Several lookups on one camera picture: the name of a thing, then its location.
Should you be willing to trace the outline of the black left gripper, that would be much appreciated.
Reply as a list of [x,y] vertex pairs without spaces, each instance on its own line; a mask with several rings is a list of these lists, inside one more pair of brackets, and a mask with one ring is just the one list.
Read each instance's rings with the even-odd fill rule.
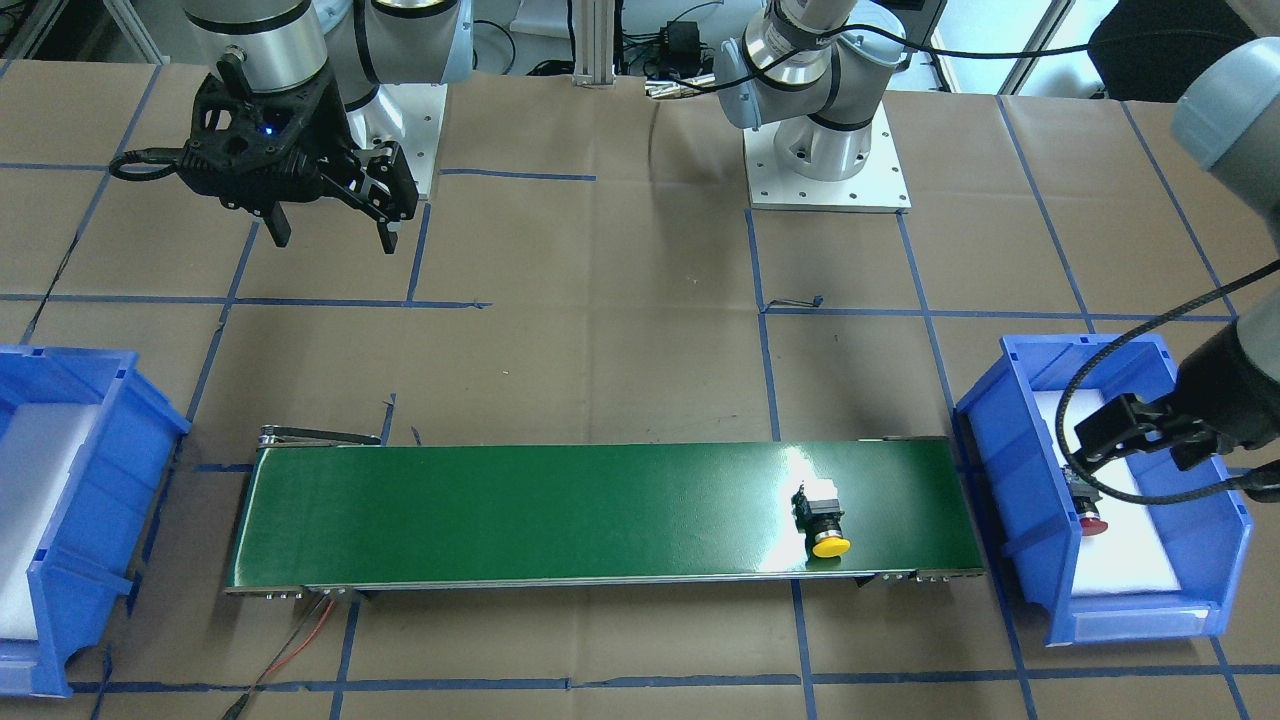
[[1126,392],[1075,424],[1073,459],[1087,471],[1133,454],[1169,450],[1180,470],[1231,454],[1245,420],[1245,391],[1226,382],[1178,386],[1156,400]]

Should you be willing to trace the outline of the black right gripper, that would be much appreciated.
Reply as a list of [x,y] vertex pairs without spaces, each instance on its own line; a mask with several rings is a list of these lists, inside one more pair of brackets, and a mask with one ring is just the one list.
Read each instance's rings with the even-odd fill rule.
[[259,183],[252,200],[268,233],[279,249],[289,245],[292,228],[284,206],[337,199],[374,219],[385,255],[398,245],[401,223],[416,215],[417,186],[402,149],[390,142],[374,150],[343,143],[284,143],[268,140],[252,146],[257,164],[250,176]]

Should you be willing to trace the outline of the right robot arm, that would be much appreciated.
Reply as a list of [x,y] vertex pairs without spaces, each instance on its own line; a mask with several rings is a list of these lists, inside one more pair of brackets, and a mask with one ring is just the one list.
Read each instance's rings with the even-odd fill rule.
[[348,1],[325,29],[315,1],[184,1],[210,72],[175,172],[284,247],[288,202],[337,199],[370,217],[384,252],[422,192],[393,85],[472,72],[467,1]]

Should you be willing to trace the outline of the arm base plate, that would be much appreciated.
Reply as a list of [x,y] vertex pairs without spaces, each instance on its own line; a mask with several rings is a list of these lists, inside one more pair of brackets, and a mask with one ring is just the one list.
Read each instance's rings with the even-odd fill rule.
[[383,85],[364,105],[347,111],[361,147],[388,141],[401,146],[422,201],[434,190],[448,90],[447,85]]
[[777,211],[905,213],[913,199],[884,104],[868,126],[806,117],[742,132],[750,206]]

